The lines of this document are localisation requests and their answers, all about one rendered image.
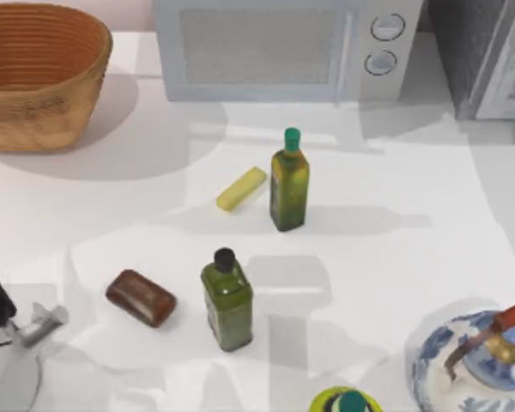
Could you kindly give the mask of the yellow bar block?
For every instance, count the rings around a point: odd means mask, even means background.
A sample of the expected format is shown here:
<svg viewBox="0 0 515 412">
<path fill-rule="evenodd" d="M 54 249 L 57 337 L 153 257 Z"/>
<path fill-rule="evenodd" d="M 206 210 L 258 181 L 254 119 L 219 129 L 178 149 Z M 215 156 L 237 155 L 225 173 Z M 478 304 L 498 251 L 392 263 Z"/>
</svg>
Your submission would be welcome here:
<svg viewBox="0 0 515 412">
<path fill-rule="evenodd" d="M 267 174 L 259 167 L 252 167 L 216 198 L 216 206 L 226 212 L 232 212 L 244 202 L 266 180 Z"/>
</svg>

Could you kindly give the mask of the green bottle with black cap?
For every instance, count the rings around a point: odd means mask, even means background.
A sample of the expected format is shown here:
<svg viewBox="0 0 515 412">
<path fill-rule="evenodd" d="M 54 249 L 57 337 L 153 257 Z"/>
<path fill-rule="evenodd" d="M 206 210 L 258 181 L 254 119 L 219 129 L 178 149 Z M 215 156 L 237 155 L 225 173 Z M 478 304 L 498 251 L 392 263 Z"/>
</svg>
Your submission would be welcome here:
<svg viewBox="0 0 515 412">
<path fill-rule="evenodd" d="M 253 291 L 234 251 L 218 249 L 201 272 L 207 319 L 224 352 L 249 344 L 252 334 Z"/>
</svg>

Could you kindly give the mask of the brown bread loaf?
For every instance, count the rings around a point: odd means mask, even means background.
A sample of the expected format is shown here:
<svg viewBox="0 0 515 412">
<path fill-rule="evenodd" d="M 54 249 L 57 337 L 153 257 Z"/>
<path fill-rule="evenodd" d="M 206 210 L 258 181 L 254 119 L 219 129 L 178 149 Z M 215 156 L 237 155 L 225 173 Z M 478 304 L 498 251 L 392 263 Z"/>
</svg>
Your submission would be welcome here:
<svg viewBox="0 0 515 412">
<path fill-rule="evenodd" d="M 106 288 L 106 298 L 151 328 L 159 328 L 173 313 L 176 297 L 135 270 L 123 270 Z"/>
</svg>

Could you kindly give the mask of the pale microwave oven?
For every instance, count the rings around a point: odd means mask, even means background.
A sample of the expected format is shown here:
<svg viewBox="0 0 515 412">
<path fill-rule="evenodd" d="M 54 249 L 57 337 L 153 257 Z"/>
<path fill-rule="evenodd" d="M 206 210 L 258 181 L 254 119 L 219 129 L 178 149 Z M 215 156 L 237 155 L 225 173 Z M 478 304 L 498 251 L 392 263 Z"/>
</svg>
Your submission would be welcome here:
<svg viewBox="0 0 515 412">
<path fill-rule="evenodd" d="M 172 101 L 397 100 L 423 0 L 153 0 L 162 78 Z M 403 33 L 372 36 L 399 14 Z M 397 67 L 364 69 L 387 50 Z"/>
</svg>

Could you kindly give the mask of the round microwave knob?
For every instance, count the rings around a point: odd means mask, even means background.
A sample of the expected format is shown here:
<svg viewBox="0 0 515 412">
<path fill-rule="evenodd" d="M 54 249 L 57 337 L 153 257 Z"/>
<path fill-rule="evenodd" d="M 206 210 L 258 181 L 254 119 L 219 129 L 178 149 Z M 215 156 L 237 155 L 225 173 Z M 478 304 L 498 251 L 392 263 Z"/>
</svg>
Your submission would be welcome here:
<svg viewBox="0 0 515 412">
<path fill-rule="evenodd" d="M 371 33 L 379 41 L 393 41 L 403 33 L 405 26 L 399 14 L 381 15 L 373 20 Z"/>
<path fill-rule="evenodd" d="M 371 76 L 385 76 L 397 67 L 397 56 L 387 50 L 369 54 L 364 61 L 364 69 Z"/>
</svg>

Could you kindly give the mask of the lime green bottle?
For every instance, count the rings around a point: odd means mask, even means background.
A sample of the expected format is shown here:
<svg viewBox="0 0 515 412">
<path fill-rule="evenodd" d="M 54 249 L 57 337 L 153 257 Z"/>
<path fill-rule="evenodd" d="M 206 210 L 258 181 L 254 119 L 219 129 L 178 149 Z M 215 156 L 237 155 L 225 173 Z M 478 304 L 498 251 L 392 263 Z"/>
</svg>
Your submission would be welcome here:
<svg viewBox="0 0 515 412">
<path fill-rule="evenodd" d="M 384 412 L 379 403 L 364 391 L 333 386 L 315 396 L 307 412 Z"/>
</svg>

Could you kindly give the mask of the woven wicker basket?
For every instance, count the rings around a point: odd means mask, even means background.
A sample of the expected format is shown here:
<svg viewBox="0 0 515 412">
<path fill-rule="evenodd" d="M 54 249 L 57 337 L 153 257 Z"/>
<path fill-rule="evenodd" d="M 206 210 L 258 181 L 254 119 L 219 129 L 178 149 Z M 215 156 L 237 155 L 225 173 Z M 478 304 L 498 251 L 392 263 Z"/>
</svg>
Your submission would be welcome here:
<svg viewBox="0 0 515 412">
<path fill-rule="evenodd" d="M 88 127 L 112 53 L 98 18 L 53 3 L 0 3 L 0 152 L 50 152 Z"/>
</svg>

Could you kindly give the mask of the blue and white teapot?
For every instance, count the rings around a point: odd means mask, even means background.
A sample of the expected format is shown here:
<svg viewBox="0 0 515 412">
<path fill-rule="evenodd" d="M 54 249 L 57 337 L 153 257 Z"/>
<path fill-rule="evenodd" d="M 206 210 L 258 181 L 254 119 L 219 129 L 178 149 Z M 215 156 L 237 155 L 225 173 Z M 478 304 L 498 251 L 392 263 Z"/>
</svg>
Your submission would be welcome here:
<svg viewBox="0 0 515 412">
<path fill-rule="evenodd" d="M 421 412 L 515 412 L 515 305 L 443 323 L 418 350 L 411 382 Z"/>
</svg>

